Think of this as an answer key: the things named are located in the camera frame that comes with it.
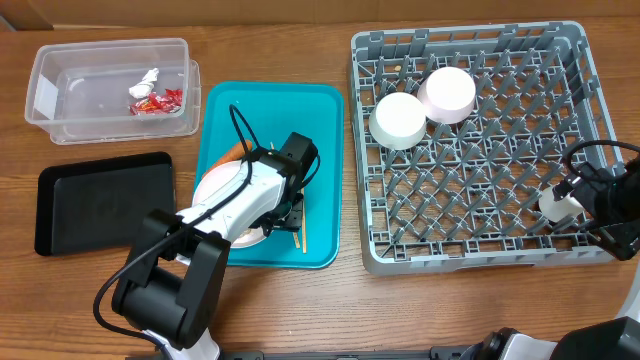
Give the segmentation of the white bowl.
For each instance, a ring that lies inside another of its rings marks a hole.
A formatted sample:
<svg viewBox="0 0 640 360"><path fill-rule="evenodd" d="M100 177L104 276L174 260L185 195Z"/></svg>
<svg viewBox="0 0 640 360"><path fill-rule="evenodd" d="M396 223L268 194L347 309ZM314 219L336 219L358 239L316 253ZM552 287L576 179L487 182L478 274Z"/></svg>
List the white bowl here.
<svg viewBox="0 0 640 360"><path fill-rule="evenodd" d="M411 94L388 94L371 113L369 130L381 146L391 150L409 149L416 146L426 133L425 108Z"/></svg>

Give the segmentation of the red snack wrapper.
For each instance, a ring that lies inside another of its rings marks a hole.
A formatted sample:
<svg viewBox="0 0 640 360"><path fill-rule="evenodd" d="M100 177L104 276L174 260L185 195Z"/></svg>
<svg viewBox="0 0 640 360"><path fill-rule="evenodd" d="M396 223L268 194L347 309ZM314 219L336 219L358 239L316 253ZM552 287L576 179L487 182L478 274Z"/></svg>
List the red snack wrapper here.
<svg viewBox="0 0 640 360"><path fill-rule="evenodd" d="M148 97L129 106L133 115L159 115L177 112L183 103L182 89L166 89L164 95L152 92Z"/></svg>

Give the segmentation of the white tissue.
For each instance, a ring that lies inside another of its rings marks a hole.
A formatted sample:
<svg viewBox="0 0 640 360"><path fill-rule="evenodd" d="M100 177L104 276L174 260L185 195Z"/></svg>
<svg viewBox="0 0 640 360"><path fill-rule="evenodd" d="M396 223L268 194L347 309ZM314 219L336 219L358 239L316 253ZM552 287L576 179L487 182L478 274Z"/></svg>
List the white tissue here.
<svg viewBox="0 0 640 360"><path fill-rule="evenodd" d="M129 94L135 99L143 99L148 97L155 87L158 79L159 69L153 68L149 70L136 85L129 88Z"/></svg>

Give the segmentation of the pink bowl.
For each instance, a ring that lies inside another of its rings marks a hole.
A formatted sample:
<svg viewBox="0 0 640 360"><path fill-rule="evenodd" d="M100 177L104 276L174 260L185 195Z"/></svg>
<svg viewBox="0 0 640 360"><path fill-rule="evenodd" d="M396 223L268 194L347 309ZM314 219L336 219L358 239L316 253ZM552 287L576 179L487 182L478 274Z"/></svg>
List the pink bowl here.
<svg viewBox="0 0 640 360"><path fill-rule="evenodd" d="M475 106L476 85L471 75L457 67L432 72L420 85L417 98L426 117L452 125L467 119Z"/></svg>

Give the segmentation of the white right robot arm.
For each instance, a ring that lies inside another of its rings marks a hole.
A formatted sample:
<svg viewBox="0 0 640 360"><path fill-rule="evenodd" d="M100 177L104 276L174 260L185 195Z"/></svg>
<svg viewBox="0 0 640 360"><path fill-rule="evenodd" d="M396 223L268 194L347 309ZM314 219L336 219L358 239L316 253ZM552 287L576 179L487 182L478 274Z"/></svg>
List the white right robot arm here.
<svg viewBox="0 0 640 360"><path fill-rule="evenodd" d="M624 284L614 288L617 307L611 318L572 330L555 345L552 359L639 360L639 160L613 176L583 168L572 192L592 217L588 232L620 264Z"/></svg>

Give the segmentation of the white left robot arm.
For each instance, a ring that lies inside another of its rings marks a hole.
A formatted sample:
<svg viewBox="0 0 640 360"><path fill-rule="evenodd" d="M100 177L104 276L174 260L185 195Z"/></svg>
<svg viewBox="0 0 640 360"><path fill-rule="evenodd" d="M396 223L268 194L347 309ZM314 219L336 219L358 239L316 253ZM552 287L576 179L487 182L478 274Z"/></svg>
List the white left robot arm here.
<svg viewBox="0 0 640 360"><path fill-rule="evenodd" d="M293 132L278 150L256 147L230 179L202 184L206 198L177 214L151 212L108 285L112 309L160 359L216 359L209 322L231 246L302 226L301 193L319 168L312 140Z"/></svg>

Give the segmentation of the grey dishwasher rack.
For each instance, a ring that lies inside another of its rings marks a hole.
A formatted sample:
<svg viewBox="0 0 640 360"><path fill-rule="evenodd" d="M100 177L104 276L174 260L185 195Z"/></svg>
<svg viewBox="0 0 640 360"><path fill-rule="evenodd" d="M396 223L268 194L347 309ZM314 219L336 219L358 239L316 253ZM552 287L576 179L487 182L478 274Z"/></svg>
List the grey dishwasher rack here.
<svg viewBox="0 0 640 360"><path fill-rule="evenodd" d="M428 122L406 150L369 131L377 103L415 94L455 66L476 84L471 115ZM453 272L500 265L606 263L580 226L538 210L544 189L575 163L621 171L602 143L615 135L584 28L574 21L364 31L351 40L350 89L361 248L375 275Z"/></svg>

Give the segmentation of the right wooden chopstick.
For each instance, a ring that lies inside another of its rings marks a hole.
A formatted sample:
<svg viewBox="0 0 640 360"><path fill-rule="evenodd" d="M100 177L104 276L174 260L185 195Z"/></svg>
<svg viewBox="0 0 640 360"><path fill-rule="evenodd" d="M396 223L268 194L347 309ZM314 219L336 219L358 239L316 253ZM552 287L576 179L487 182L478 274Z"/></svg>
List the right wooden chopstick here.
<svg viewBox="0 0 640 360"><path fill-rule="evenodd" d="M301 246L302 252L307 253L307 229L306 229L306 196L304 189L301 189L301 195L303 196L302 203L302 223L301 223Z"/></svg>

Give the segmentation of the wooden chopstick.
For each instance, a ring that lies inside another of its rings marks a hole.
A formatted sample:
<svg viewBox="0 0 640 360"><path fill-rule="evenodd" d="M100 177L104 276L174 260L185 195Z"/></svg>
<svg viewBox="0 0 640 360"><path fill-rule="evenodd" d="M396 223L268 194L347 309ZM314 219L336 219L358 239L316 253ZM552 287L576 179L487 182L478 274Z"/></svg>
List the wooden chopstick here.
<svg viewBox="0 0 640 360"><path fill-rule="evenodd" d="M301 189L301 195L303 196L302 203L302 223L301 223L301 246L302 252L307 253L307 229L306 229L306 196L304 189Z"/></svg>
<svg viewBox="0 0 640 360"><path fill-rule="evenodd" d="M273 142L270 142L270 148L271 148L271 150L275 150ZM293 233L293 239L294 239L294 244L295 244L296 249L301 249L301 244L300 244L299 236L298 236L297 232Z"/></svg>

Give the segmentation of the left wooden chopstick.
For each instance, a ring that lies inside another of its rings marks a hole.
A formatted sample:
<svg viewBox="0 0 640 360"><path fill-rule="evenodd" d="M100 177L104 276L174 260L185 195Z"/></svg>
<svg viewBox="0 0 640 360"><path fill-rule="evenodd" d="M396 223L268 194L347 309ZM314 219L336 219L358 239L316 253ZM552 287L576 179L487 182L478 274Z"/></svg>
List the left wooden chopstick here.
<svg viewBox="0 0 640 360"><path fill-rule="evenodd" d="M271 148L271 150L275 150L273 142L270 142L270 148ZM293 239L294 239L294 244L295 244L296 249L301 249L301 244L300 244L299 236L298 236L297 232L293 233Z"/></svg>

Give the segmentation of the white plate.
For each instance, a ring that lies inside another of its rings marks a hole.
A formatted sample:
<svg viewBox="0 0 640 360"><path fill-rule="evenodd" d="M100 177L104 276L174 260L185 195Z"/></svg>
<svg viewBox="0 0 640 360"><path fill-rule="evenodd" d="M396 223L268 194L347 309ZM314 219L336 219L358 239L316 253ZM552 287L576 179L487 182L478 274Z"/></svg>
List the white plate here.
<svg viewBox="0 0 640 360"><path fill-rule="evenodd" d="M208 171L197 185L192 205L197 205L230 182L240 171L241 161L235 160ZM261 228L248 228L231 245L232 249L248 248L266 239Z"/></svg>

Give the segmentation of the white cup in rack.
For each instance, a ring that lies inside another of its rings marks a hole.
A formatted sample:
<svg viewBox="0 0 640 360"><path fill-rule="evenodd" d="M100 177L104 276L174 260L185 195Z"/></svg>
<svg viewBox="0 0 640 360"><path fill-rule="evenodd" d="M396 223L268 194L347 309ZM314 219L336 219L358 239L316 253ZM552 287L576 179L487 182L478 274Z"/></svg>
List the white cup in rack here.
<svg viewBox="0 0 640 360"><path fill-rule="evenodd" d="M541 193L538 200L540 212L551 222L559 222L567 216L576 217L584 211L583 206L572 196L567 195L561 200L556 200L553 188L548 187Z"/></svg>

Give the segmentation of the orange carrot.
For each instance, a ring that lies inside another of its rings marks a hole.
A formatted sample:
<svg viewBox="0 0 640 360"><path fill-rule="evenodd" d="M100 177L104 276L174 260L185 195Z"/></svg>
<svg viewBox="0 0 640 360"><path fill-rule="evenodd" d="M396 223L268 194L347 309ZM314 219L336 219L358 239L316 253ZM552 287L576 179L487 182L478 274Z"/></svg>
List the orange carrot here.
<svg viewBox="0 0 640 360"><path fill-rule="evenodd" d="M253 143L250 140L243 140L235 144L231 149L229 149L222 157L220 157L203 175L205 177L215 168L232 162L241 160L247 152L250 152L253 148Z"/></svg>

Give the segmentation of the teal serving tray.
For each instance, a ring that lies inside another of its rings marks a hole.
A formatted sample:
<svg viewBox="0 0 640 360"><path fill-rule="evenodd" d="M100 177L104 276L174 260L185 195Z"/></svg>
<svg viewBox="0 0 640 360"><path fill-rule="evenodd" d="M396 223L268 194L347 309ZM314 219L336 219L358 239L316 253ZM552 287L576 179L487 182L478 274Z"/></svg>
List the teal serving tray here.
<svg viewBox="0 0 640 360"><path fill-rule="evenodd" d="M318 173L304 188L307 253L293 235L274 231L257 245L232 249L231 266L320 269L336 258L340 242L344 157L344 100L329 85L223 82L209 93L203 122L196 180L238 142L228 107L248 120L260 144L281 147L290 133L310 138L319 150Z"/></svg>

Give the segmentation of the black plastic tray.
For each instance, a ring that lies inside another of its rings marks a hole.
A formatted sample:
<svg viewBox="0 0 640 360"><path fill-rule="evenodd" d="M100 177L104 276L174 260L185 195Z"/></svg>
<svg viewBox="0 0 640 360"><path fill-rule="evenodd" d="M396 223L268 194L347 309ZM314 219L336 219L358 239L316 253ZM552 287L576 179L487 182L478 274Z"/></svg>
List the black plastic tray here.
<svg viewBox="0 0 640 360"><path fill-rule="evenodd" d="M48 167L38 179L34 250L63 256L128 246L156 209L176 211L166 152Z"/></svg>

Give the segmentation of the black base bar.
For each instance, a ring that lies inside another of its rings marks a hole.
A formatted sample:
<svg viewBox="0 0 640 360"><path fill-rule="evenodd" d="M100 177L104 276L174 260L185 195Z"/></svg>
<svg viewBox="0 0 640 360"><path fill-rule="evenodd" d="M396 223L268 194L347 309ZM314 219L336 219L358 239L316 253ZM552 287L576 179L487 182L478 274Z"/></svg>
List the black base bar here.
<svg viewBox="0 0 640 360"><path fill-rule="evenodd" d="M432 347L425 351L364 351L364 352L302 352L263 353L245 351L223 353L222 360L455 360L498 359L496 344L478 343L472 346Z"/></svg>

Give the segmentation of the clear plastic bin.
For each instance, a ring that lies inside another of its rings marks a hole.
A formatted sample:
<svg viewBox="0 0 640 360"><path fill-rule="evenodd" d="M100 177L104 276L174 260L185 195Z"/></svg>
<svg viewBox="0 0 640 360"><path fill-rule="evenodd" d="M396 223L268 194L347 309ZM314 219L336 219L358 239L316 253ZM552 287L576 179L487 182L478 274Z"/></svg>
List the clear plastic bin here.
<svg viewBox="0 0 640 360"><path fill-rule="evenodd" d="M156 101L176 93L169 112L144 113L130 89L147 78ZM185 136L199 127L198 63L181 38L46 45L29 78L25 120L59 145Z"/></svg>

